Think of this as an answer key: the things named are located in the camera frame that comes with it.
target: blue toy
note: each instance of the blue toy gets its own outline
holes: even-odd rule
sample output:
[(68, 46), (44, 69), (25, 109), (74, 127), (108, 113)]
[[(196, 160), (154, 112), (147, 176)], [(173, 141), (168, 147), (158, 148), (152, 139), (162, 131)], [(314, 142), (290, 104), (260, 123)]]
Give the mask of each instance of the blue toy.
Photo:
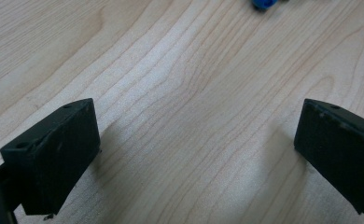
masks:
[(272, 7), (276, 2), (277, 0), (252, 0), (254, 6), (259, 9), (267, 9)]

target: screw hole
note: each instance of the screw hole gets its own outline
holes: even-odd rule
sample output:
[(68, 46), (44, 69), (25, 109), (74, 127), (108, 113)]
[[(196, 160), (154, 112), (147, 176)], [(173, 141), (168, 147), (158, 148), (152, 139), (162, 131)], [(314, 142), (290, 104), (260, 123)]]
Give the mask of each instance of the screw hole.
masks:
[(16, 148), (28, 147), (28, 145), (30, 145), (30, 143), (22, 142), (22, 143), (18, 143), (18, 144), (16, 145)]

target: black plastic block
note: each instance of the black plastic block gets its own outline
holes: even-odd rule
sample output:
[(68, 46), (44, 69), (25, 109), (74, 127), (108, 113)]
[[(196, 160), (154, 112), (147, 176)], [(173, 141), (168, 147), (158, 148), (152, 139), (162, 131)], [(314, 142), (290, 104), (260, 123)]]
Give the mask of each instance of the black plastic block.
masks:
[(324, 102), (304, 101), (295, 148), (364, 213), (364, 119)]
[(86, 99), (60, 107), (2, 147), (25, 213), (58, 214), (99, 146), (94, 104)]

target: wooden table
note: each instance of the wooden table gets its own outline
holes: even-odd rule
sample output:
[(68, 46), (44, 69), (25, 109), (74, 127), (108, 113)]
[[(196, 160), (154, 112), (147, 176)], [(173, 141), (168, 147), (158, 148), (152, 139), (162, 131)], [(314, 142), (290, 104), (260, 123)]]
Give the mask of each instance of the wooden table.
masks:
[(103, 152), (46, 223), (364, 223), (293, 146), (304, 98), (364, 117), (364, 1), (0, 0), (0, 147), (83, 98)]

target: light wooden surface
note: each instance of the light wooden surface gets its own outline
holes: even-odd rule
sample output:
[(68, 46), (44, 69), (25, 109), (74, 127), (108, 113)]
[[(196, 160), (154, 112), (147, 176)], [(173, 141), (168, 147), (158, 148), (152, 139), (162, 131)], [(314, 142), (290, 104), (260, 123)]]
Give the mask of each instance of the light wooden surface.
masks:
[(293, 148), (304, 98), (364, 117), (364, 1), (0, 0), (0, 147), (89, 97), (103, 152), (45, 223), (364, 223)]

